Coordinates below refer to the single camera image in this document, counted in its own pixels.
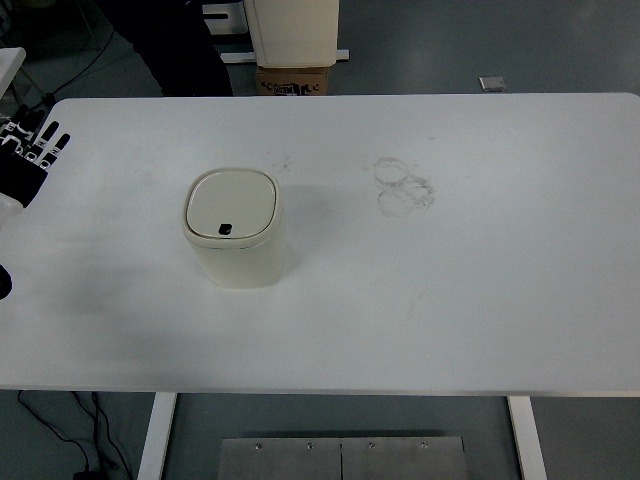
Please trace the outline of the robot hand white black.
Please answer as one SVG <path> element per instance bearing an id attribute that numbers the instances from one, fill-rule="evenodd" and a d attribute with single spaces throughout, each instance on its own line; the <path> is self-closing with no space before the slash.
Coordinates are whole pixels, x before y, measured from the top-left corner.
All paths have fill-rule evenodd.
<path id="1" fill-rule="evenodd" d="M 1 125 L 1 223 L 30 205 L 70 141 L 71 136 L 63 133 L 52 143 L 57 121 L 38 131 L 44 116 L 44 111 L 23 105 Z"/>

